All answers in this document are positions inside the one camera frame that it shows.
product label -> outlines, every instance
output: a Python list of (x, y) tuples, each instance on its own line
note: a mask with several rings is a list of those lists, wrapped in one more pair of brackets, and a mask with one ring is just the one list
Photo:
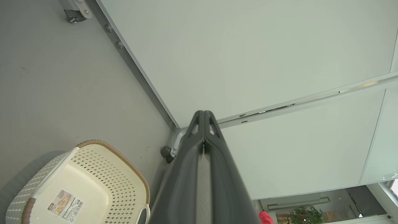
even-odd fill
[(47, 210), (59, 218), (73, 223), (83, 205), (84, 202), (82, 200), (61, 189)]

potted plant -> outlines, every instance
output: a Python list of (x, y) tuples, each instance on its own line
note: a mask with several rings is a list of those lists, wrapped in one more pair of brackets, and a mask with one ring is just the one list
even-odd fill
[(290, 217), (292, 224), (319, 224), (324, 222), (322, 210), (319, 209), (318, 211), (312, 205), (309, 210), (305, 207), (300, 207), (294, 211), (290, 212), (292, 214)]

cream laundry basket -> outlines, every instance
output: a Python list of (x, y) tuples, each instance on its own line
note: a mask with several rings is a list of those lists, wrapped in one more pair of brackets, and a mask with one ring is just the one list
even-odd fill
[(7, 224), (136, 224), (149, 187), (110, 144), (90, 140), (48, 162), (8, 207)]

red object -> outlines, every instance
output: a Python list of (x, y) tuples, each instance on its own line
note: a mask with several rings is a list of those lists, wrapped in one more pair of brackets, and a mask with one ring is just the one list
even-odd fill
[(260, 212), (260, 214), (258, 214), (258, 217), (260, 218), (262, 224), (274, 224), (271, 216), (269, 216), (269, 214), (264, 211)]

barcode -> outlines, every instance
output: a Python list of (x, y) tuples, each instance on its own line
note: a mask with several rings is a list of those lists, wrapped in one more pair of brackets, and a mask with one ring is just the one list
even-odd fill
[(79, 202), (79, 204), (77, 205), (77, 208), (73, 212), (73, 216), (77, 216), (77, 214), (79, 213), (79, 211), (82, 208), (83, 204), (84, 204), (84, 202), (82, 202), (82, 201)]

